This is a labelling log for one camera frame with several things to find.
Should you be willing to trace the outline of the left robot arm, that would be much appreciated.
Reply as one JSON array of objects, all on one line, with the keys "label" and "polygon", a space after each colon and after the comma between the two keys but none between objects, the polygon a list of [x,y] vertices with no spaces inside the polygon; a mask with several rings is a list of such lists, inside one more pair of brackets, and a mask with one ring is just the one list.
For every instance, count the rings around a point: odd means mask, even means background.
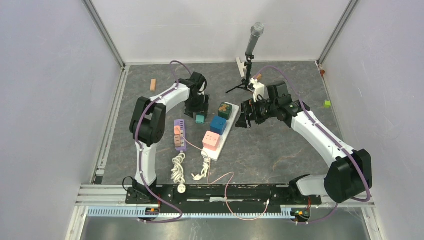
[{"label": "left robot arm", "polygon": [[142,96],[136,101],[129,126],[137,148],[137,172],[132,187],[145,204],[157,198],[156,151],[165,133],[167,113],[184,103],[186,116],[207,117],[210,98],[207,85],[201,73],[193,72],[188,79],[177,80],[166,91],[150,98]]}]

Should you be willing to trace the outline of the pink cube socket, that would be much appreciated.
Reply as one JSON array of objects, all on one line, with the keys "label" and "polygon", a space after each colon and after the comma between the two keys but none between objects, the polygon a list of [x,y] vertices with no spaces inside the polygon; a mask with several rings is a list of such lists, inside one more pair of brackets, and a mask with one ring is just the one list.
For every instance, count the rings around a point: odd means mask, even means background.
[{"label": "pink cube socket", "polygon": [[219,147],[220,137],[218,133],[207,131],[202,140],[203,147],[211,151],[216,151]]}]

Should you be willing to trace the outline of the white multicolour power strip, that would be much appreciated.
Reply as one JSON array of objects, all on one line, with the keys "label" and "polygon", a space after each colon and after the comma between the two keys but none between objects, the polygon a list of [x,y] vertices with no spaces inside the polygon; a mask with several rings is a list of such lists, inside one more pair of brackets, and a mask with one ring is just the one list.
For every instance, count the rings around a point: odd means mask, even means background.
[{"label": "white multicolour power strip", "polygon": [[225,129],[223,135],[220,136],[220,142],[219,142],[218,149],[216,151],[212,151],[212,150],[209,150],[209,149],[206,149],[206,148],[203,147],[202,150],[201,150],[201,155],[204,158],[209,158],[210,160],[213,160],[213,161],[218,160],[218,158],[221,155],[221,152],[224,148],[224,145],[225,145],[225,143],[226,143],[226,141],[227,141],[227,139],[230,135],[230,131],[231,131],[232,127],[235,126],[236,118],[237,118],[238,113],[240,111],[240,107],[238,105],[235,105],[235,104],[232,104],[232,103],[229,103],[229,104],[232,105],[232,113],[231,113],[230,119],[227,120],[226,129]]}]

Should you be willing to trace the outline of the brown charger plug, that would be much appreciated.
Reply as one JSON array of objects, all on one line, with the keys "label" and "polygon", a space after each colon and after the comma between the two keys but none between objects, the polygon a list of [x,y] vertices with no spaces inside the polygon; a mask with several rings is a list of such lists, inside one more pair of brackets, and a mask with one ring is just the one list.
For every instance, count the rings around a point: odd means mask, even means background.
[{"label": "brown charger plug", "polygon": [[185,140],[183,135],[174,136],[174,145],[176,148],[182,148],[185,146]]}]

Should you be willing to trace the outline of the dark green cube socket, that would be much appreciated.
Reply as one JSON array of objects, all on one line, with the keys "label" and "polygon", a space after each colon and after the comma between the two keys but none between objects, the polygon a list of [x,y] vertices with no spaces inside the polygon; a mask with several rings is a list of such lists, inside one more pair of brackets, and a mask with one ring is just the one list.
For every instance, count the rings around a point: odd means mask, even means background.
[{"label": "dark green cube socket", "polygon": [[233,106],[228,102],[222,102],[218,108],[218,116],[225,120],[229,120],[233,111]]}]

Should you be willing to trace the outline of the purple USB power strip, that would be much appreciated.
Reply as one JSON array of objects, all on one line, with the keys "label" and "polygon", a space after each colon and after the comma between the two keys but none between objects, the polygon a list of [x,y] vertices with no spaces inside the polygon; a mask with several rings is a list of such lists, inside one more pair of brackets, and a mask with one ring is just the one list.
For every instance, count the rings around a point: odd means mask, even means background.
[{"label": "purple USB power strip", "polygon": [[186,137],[185,120],[184,119],[174,120],[174,145],[175,145],[175,149],[179,152],[187,151],[185,137]]}]

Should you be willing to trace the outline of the pink charger plug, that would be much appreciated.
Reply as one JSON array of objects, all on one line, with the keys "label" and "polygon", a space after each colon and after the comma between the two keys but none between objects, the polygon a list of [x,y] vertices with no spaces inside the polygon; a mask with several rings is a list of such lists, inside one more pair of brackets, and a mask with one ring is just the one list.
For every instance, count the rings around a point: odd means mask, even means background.
[{"label": "pink charger plug", "polygon": [[179,125],[175,125],[173,130],[176,136],[179,136],[182,133],[181,127]]}]

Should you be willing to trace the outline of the blue cube socket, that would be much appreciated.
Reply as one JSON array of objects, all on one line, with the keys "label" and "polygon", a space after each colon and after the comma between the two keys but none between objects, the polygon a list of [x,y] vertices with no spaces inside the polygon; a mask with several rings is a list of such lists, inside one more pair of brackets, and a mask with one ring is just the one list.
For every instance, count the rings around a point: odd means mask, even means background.
[{"label": "blue cube socket", "polygon": [[222,136],[227,127],[227,120],[220,116],[214,116],[209,126],[211,132]]}]

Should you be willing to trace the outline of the teal plug adapter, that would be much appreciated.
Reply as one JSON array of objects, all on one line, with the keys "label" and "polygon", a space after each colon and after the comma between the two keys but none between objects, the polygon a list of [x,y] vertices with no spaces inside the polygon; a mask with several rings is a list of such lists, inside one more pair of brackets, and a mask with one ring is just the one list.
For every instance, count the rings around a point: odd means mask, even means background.
[{"label": "teal plug adapter", "polygon": [[197,114],[195,117],[195,123],[196,124],[204,124],[205,123],[205,116],[201,114]]}]

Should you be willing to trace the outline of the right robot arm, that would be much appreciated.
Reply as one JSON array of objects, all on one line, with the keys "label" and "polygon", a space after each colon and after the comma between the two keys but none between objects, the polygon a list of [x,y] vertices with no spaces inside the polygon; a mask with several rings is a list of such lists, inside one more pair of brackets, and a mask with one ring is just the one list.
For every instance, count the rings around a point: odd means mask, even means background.
[{"label": "right robot arm", "polygon": [[355,150],[318,120],[310,108],[294,101],[284,81],[265,86],[252,78],[253,97],[241,103],[236,127],[251,128],[276,118],[300,134],[320,154],[328,166],[324,175],[306,174],[289,183],[289,199],[302,204],[309,196],[328,196],[335,203],[347,200],[368,202],[371,199],[372,159],[365,150]]}]

